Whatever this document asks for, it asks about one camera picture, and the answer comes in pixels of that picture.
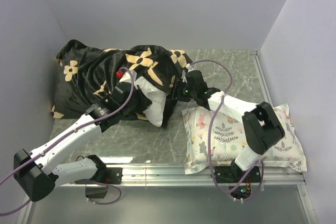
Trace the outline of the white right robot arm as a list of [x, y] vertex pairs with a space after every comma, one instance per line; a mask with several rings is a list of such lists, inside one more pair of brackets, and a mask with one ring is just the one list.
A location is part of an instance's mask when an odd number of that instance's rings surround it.
[[194, 100], [197, 105], [213, 111], [208, 126], [208, 144], [211, 143], [213, 123], [218, 113], [228, 115], [243, 125], [247, 146], [231, 164], [231, 175], [237, 182], [248, 178], [252, 167], [285, 137], [284, 128], [269, 103], [246, 102], [218, 88], [210, 88], [199, 70], [190, 70], [184, 79], [176, 79], [169, 98], [181, 102]]

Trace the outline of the aluminium side rail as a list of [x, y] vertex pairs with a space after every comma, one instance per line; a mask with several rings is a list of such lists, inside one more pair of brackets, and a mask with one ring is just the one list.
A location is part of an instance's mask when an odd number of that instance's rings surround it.
[[260, 83], [260, 86], [261, 86], [263, 97], [264, 97], [266, 102], [268, 102], [270, 105], [273, 105], [273, 102], [271, 100], [271, 96], [270, 96], [270, 93], [269, 93], [269, 90], [268, 90], [268, 87], [267, 87], [266, 79], [265, 79], [265, 76], [264, 76], [263, 70], [261, 68], [260, 61], [259, 61], [258, 51], [253, 51], [252, 50], [252, 51], [250, 51], [250, 55], [253, 59], [255, 69], [257, 71], [257, 76], [258, 76], [258, 79], [259, 79], [259, 83]]

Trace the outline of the white animal print pillow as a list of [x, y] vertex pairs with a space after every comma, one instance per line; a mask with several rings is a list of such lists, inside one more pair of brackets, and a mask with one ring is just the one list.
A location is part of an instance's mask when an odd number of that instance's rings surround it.
[[[287, 104], [273, 108], [285, 131], [285, 137], [263, 155], [268, 167], [290, 167], [297, 172], [307, 171], [307, 159], [295, 135]], [[187, 134], [185, 174], [198, 173], [212, 164], [229, 165], [247, 146], [243, 124], [228, 115], [202, 107], [183, 110]]]

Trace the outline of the aluminium mounting rail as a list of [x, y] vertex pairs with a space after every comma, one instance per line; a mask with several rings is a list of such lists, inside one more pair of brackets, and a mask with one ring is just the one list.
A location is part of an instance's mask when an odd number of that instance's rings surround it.
[[[199, 173], [186, 175], [181, 165], [108, 165], [106, 168], [121, 167], [122, 182], [120, 186], [144, 186], [144, 187], [173, 187], [173, 186], [212, 186], [215, 176], [211, 175], [209, 169]], [[51, 177], [56, 187], [75, 184], [76, 180], [92, 178], [97, 173], [95, 169], [84, 166], [82, 161], [79, 167], [70, 164], [59, 165]], [[264, 168], [263, 185], [304, 185], [306, 183], [303, 175], [290, 168]]]

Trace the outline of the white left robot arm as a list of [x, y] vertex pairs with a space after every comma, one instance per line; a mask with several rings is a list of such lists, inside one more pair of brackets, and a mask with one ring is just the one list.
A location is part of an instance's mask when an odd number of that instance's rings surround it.
[[135, 87], [119, 83], [106, 99], [93, 104], [68, 129], [30, 152], [14, 155], [14, 179], [32, 202], [48, 196], [56, 187], [79, 180], [105, 185], [109, 179], [105, 163], [97, 155], [63, 164], [63, 159], [83, 143], [117, 124], [135, 108]]

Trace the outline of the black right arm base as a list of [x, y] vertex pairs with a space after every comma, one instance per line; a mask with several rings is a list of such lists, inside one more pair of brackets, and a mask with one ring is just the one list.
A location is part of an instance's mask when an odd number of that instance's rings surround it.
[[233, 201], [239, 200], [241, 203], [250, 199], [262, 189], [264, 167], [254, 166], [244, 180], [239, 183], [239, 186], [233, 190], [245, 173], [238, 172], [237, 175], [234, 175], [232, 168], [229, 166], [215, 166], [214, 169], [216, 182], [218, 184], [231, 184], [231, 186], [228, 186], [229, 195]]

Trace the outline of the black floral plush pillowcase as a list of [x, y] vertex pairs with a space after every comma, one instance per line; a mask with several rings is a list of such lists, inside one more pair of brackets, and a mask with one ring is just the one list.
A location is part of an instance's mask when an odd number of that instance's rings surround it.
[[[51, 109], [55, 119], [77, 119], [92, 104], [111, 94], [123, 74], [121, 67], [134, 70], [152, 85], [166, 93], [163, 112], [165, 127], [176, 103], [168, 98], [174, 81], [181, 78], [192, 60], [183, 50], [157, 45], [138, 45], [130, 49], [99, 49], [70, 40], [56, 55], [57, 78]], [[146, 109], [137, 109], [125, 120], [146, 120]]]

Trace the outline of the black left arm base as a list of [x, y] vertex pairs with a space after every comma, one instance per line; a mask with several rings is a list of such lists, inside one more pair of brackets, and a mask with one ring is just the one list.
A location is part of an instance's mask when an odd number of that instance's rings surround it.
[[115, 196], [113, 202], [121, 198], [122, 192], [118, 185], [122, 182], [121, 167], [103, 168], [89, 179], [76, 180], [75, 185], [85, 185], [85, 196], [89, 201], [105, 199], [107, 196]]

